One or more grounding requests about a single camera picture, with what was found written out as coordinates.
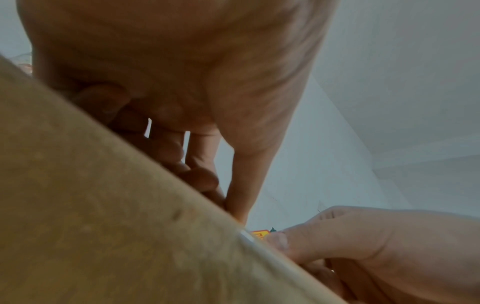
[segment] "tan cloth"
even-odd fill
[[[0,303],[342,303],[0,59]]]

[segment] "yellow label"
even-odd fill
[[[263,239],[265,236],[270,234],[270,231],[258,230],[258,231],[252,231],[252,234],[258,236],[260,239]]]

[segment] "skin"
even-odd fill
[[[152,138],[129,140],[174,173],[215,173],[224,137],[234,149],[232,179],[226,199],[217,191],[213,200],[243,223],[336,7],[334,0],[17,4],[33,44],[34,76],[70,99],[92,86],[123,90],[128,114],[113,111],[122,113],[114,125],[139,134],[139,125],[151,118]],[[115,100],[109,90],[97,89],[95,98]],[[191,136],[181,164],[185,131]]]
[[[480,300],[479,219],[334,207],[264,240],[352,303]]]

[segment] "fingernail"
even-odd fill
[[[264,240],[279,251],[287,251],[289,249],[289,239],[283,232],[269,234]]]

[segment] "white wall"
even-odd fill
[[[232,149],[222,142],[215,160],[226,190]],[[355,132],[310,78],[283,145],[272,164],[247,228],[283,229],[335,205],[388,208],[371,169],[371,156]]]
[[[9,58],[30,50],[30,42],[17,15],[15,0],[0,0],[0,55]]]

